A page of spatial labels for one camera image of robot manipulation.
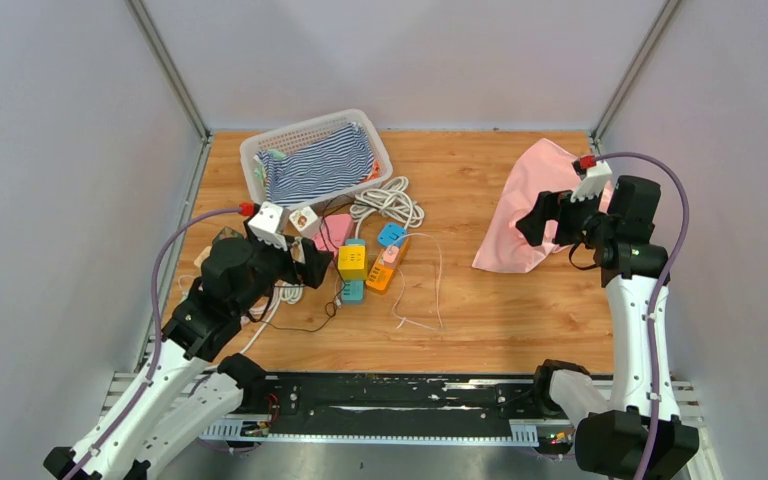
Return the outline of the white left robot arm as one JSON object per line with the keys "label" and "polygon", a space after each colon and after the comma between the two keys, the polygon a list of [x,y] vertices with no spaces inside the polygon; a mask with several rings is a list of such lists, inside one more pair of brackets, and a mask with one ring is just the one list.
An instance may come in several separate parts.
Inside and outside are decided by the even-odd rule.
{"label": "white left robot arm", "polygon": [[266,400],[265,371],[241,353],[226,357],[178,407],[184,388],[241,330],[241,319],[280,281],[319,287],[334,258],[314,242],[290,248],[255,238],[215,242],[186,300],[160,331],[152,358],[106,416],[75,445],[53,448],[44,468],[56,479],[155,479],[208,426],[235,408],[258,411]]}

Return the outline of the yellow cube socket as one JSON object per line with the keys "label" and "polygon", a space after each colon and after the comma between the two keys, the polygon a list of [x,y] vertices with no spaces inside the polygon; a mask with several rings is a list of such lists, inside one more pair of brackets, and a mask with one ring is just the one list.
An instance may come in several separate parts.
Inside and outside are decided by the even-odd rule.
{"label": "yellow cube socket", "polygon": [[344,281],[365,281],[367,278],[366,247],[343,245],[338,250],[337,269]]}

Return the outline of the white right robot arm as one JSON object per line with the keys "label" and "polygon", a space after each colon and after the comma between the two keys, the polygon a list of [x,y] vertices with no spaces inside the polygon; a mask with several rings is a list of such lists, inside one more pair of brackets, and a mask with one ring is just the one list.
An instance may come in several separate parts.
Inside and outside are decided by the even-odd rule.
{"label": "white right robot arm", "polygon": [[579,468],[613,479],[671,479],[699,449],[699,432],[682,421],[669,378],[663,325],[669,254],[650,241],[660,198],[658,183],[621,176],[605,211],[600,197],[543,191],[516,223],[536,245],[554,221],[557,244],[594,253],[614,333],[610,396],[602,396],[584,367],[560,360],[536,369],[530,393],[537,413],[570,420]]}

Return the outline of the teal USB power strip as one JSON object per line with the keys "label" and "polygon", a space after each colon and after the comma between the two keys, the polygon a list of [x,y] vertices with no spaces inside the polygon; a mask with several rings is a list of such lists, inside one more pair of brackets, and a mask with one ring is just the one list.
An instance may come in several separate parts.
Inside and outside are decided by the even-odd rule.
{"label": "teal USB power strip", "polygon": [[[365,241],[362,239],[349,239],[344,245],[359,244],[365,245]],[[364,282],[361,281],[343,281],[341,288],[341,301],[347,305],[358,305],[363,302],[364,299]]]}

